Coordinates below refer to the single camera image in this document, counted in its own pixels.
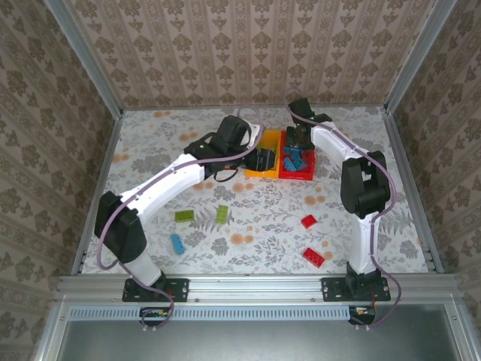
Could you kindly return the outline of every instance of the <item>red tray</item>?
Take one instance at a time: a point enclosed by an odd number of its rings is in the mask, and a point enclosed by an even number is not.
[[[283,133],[280,138],[280,169],[279,169],[279,178],[282,179],[299,179],[302,181],[311,181],[314,176],[314,169],[316,167],[316,155],[314,150],[308,150],[307,157],[303,157],[303,159],[307,162],[307,167],[300,170],[300,171],[288,171],[284,168],[284,158],[288,157],[289,155],[284,154],[284,147],[286,146],[286,131],[283,130]]]

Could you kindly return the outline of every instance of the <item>wire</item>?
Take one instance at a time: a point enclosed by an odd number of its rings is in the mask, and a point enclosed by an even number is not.
[[[219,179],[217,179],[217,175],[219,174],[219,172],[216,171],[216,173],[214,173],[214,175],[213,175],[213,179],[214,179],[216,182],[224,183],[224,182],[227,182],[227,181],[231,180],[233,177],[235,177],[238,172],[239,172],[239,168],[237,168],[232,175],[228,176],[228,177],[225,178],[225,179],[220,179],[220,180],[219,180]]]
[[[261,141],[261,138],[262,138],[262,135],[264,133],[264,130],[265,130],[265,127],[264,127],[264,124],[262,123],[261,119],[260,119],[260,113],[259,113],[259,109],[257,108],[254,108],[254,107],[251,107],[249,105],[244,105],[242,107],[239,107],[238,110],[237,110],[237,116],[239,117],[240,114],[241,114],[241,110],[243,109],[251,109],[253,110],[255,113],[256,113],[256,116],[257,116],[257,121],[259,123],[259,133],[254,141],[254,144],[251,146],[251,147],[248,147],[244,152],[241,152],[239,154],[236,154],[234,156],[225,156],[223,158],[209,158],[209,159],[197,159],[197,160],[192,160],[191,162],[185,162],[183,164],[180,164],[180,165],[177,165],[177,166],[174,166],[170,169],[168,169],[166,172],[160,174],[158,177],[152,179],[148,184],[146,184],[144,187],[140,188],[134,195],[132,195],[130,198],[128,198],[126,201],[124,201],[112,214],[111,216],[109,217],[109,219],[107,220],[107,222],[105,223],[104,225],[104,228],[100,234],[100,237],[99,237],[99,240],[98,240],[98,246],[97,246],[97,266],[101,269],[101,270],[104,270],[104,271],[107,271],[109,269],[112,269],[117,263],[132,277],[132,279],[140,286],[140,287],[143,287],[145,290],[149,290],[151,292],[154,292],[154,293],[158,293],[162,296],[164,296],[169,302],[170,302],[170,306],[169,306],[169,312],[167,314],[167,316],[165,317],[165,319],[157,326],[157,327],[163,327],[169,320],[170,318],[172,317],[172,314],[174,313],[174,299],[166,292],[162,291],[162,290],[158,290],[156,288],[153,288],[153,287],[150,287],[149,285],[146,285],[144,284],[142,281],[140,281],[138,278],[136,278],[130,271],[127,267],[125,267],[125,265],[123,265],[121,262],[119,262],[118,259],[116,259],[115,261],[113,261],[110,265],[104,265],[102,263],[102,246],[104,245],[104,242],[105,242],[105,237],[107,235],[107,232],[110,228],[110,226],[112,226],[112,223],[113,221],[116,219],[116,217],[119,215],[119,213],[124,209],[126,208],[130,203],[132,203],[135,199],[139,199],[142,194],[144,194],[149,188],[153,187],[155,184],[157,184],[159,181],[161,181],[162,179],[164,179],[165,177],[167,177],[168,175],[174,173],[175,171],[178,171],[182,168],[185,168],[185,167],[188,167],[190,165],[200,165],[200,164],[206,164],[206,163],[215,163],[215,162],[230,162],[232,160],[236,160],[236,159],[240,159],[244,156],[246,156],[247,154],[249,154],[250,152],[252,152],[253,150],[255,150],[257,148],[257,146],[259,145],[260,141]],[[147,325],[145,324],[144,322],[145,320],[145,314],[142,315],[142,325],[144,327],[146,327]]]
[[[288,92],[290,92],[291,90],[294,90],[296,91],[297,93],[301,94],[301,91],[299,90],[299,88],[297,88],[296,86],[291,86],[290,88],[288,88],[285,92],[284,92],[284,99],[287,99],[287,94]],[[391,204],[382,212],[379,212],[377,215],[375,215],[373,217],[373,219],[371,220],[371,239],[370,239],[370,256],[371,256],[371,261],[373,262],[373,264],[381,271],[381,273],[385,274],[389,279],[392,280],[392,282],[395,283],[396,287],[398,288],[398,296],[396,297],[396,300],[393,304],[393,306],[391,307],[391,309],[389,310],[389,312],[383,317],[381,318],[380,320],[372,323],[371,325],[366,325],[364,324],[363,322],[361,322],[360,320],[357,320],[353,317],[351,317],[352,319],[354,319],[356,322],[359,322],[362,326],[364,327],[373,327],[373,326],[378,326],[382,323],[384,323],[388,317],[391,316],[392,312],[394,312],[394,310],[397,308],[397,306],[399,305],[399,302],[401,300],[401,294],[402,294],[402,289],[401,289],[401,284],[399,283],[399,281],[396,279],[396,277],[394,277],[393,275],[391,275],[389,272],[387,272],[383,267],[380,266],[380,264],[376,261],[376,258],[374,257],[374,233],[375,233],[375,230],[376,230],[376,225],[375,225],[375,222],[378,218],[380,218],[381,216],[383,216],[384,214],[390,212],[390,210],[393,209],[393,207],[395,206],[396,204],[396,201],[398,200],[398,192],[396,190],[396,185],[394,183],[394,180],[392,179],[391,175],[388,173],[387,169],[383,167],[383,165],[381,165],[378,161],[376,161],[374,158],[372,158],[371,156],[369,156],[368,154],[366,154],[365,152],[363,152],[362,150],[360,150],[356,144],[354,144],[350,139],[348,139],[344,134],[342,134],[341,132],[337,131],[336,129],[332,129],[332,128],[329,128],[328,126],[322,124],[322,123],[316,123],[310,119],[307,119],[307,118],[303,118],[303,117],[300,117],[298,116],[296,113],[294,113],[293,111],[291,111],[291,109],[289,108],[289,105],[288,103],[286,102],[286,109],[287,111],[296,119],[299,119],[305,123],[309,123],[309,124],[312,124],[314,126],[318,126],[320,128],[323,128],[323,129],[326,129],[328,130],[329,132],[332,132],[333,134],[335,134],[344,144],[346,144],[351,150],[353,150],[354,152],[356,152],[357,154],[359,154],[360,156],[363,156],[365,159],[367,159],[369,162],[373,163],[388,179],[389,181],[389,186],[391,188]]]

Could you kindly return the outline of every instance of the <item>yellow bin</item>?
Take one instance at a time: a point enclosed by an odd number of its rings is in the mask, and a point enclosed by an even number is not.
[[[282,130],[268,129],[264,131],[261,142],[259,143],[260,148],[276,147],[276,166],[269,171],[246,171],[247,177],[264,177],[264,178],[278,178],[280,169],[280,137],[282,135]]]

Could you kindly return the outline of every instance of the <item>wall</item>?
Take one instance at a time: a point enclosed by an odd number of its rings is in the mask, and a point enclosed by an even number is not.
[[[113,120],[42,1],[0,2],[0,359],[70,273]]]
[[[383,103],[434,0],[67,0],[125,108]]]
[[[459,0],[395,111],[447,272],[481,329],[481,2]]]

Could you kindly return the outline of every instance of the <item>green lego brick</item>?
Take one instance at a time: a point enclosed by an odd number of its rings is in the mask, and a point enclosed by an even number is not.
[[[226,205],[220,205],[219,208],[217,209],[217,218],[216,222],[225,224],[227,222],[227,210],[228,206]]]
[[[175,212],[175,221],[179,222],[192,222],[194,220],[194,211],[180,211]]]

